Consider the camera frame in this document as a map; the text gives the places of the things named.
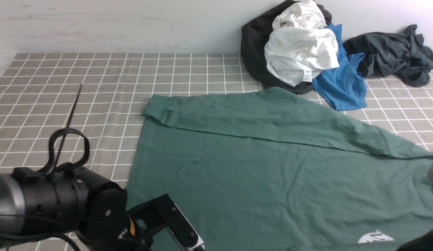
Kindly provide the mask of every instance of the black cable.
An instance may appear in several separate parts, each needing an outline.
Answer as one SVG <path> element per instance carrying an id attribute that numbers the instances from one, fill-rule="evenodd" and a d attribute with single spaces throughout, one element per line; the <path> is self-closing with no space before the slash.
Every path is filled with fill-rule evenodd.
<path id="1" fill-rule="evenodd" d="M 43 217 L 39 217 L 39 216 L 31 216 L 31 215 L 14 215 L 14 214 L 0 214 L 0 216 L 9 216 L 9 217 L 23 217 L 23 218 L 31 218 L 31 219 L 36 219 L 36 220 L 42 220 L 42 221 L 49 221 L 55 224 L 60 224 L 63 225 L 64 223 L 61 221 L 55 221 L 55 220 L 51 220 L 48 218 L 43 218 Z M 80 219 L 81 221 L 86 221 L 86 222 L 92 222 L 92 223 L 97 223 L 97 224 L 102 224 L 108 227 L 114 227 L 113 224 L 109 224 L 109 223 L 105 223 L 105 222 L 100 222 L 100 221 L 94 221 L 94 220 L 89 220 L 89 219 L 84 219 L 84 218 L 76 218 L 76 219 Z"/>
<path id="2" fill-rule="evenodd" d="M 81 251 L 80 248 L 78 247 L 78 245 L 71 238 L 67 237 L 64 234 L 55 233 L 51 237 L 55 237 L 55 238 L 59 238 L 59 239 L 64 240 L 65 242 L 67 242 L 71 246 L 71 248 L 74 249 L 74 251 Z"/>
<path id="3" fill-rule="evenodd" d="M 31 215 L 14 215 L 14 214 L 0 214 L 1 217 L 22 217 L 22 218 L 30 218 L 30 219 L 36 219 L 36 220 L 41 220 L 41 221 L 48 221 L 48 222 L 52 222 L 55 224 L 60 224 L 63 225 L 64 223 L 61 221 L 55 221 L 52 219 L 48 219 L 48 218 L 43 218 L 43 217 L 39 217 L 39 216 L 31 216 Z"/>
<path id="4" fill-rule="evenodd" d="M 74 111 L 76 110 L 76 105 L 78 102 L 78 97 L 80 96 L 80 92 L 82 91 L 82 85 L 78 88 L 76 99 L 74 100 L 73 107 L 71 108 L 71 113 L 69 114 L 68 122 L 66 124 L 66 128 L 68 128 L 71 124 L 71 120 L 73 119 Z M 63 143 L 65 142 L 66 135 L 63 135 L 62 142 L 59 146 L 59 152 L 57 153 L 57 157 L 55 158 L 54 167 L 52 168 L 52 173 L 55 172 L 55 168 L 57 167 L 57 163 L 59 162 L 60 154 L 62 153 Z"/>

